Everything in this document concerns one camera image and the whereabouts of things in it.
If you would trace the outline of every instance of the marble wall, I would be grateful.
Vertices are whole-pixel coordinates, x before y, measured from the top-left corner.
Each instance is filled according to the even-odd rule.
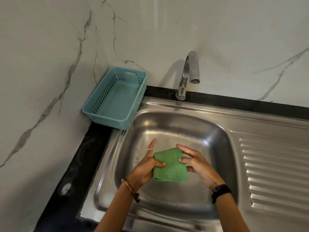
[[[309,107],[309,0],[89,0],[111,66],[145,69],[147,84]]]
[[[0,231],[32,231],[109,69],[87,0],[0,0]]]

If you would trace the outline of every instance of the faucet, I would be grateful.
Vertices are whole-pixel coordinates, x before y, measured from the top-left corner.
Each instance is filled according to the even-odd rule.
[[[186,98],[188,78],[189,82],[192,84],[200,83],[198,56],[195,51],[190,51],[187,55],[186,61],[184,62],[182,77],[179,83],[178,92],[176,93],[178,100],[184,100]]]

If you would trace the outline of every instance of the green cloth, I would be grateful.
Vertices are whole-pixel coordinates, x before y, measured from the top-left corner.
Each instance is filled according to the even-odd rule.
[[[186,164],[179,162],[182,157],[182,151],[179,148],[154,153],[156,160],[166,163],[164,167],[154,167],[154,180],[161,182],[187,181]]]

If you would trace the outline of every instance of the wristband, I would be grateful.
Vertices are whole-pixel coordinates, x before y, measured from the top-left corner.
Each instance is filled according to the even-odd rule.
[[[213,199],[212,203],[215,204],[219,196],[227,194],[227,193],[232,193],[232,191],[227,185],[222,184],[222,185],[215,187],[212,190],[212,193],[213,193],[211,195],[211,198]]]

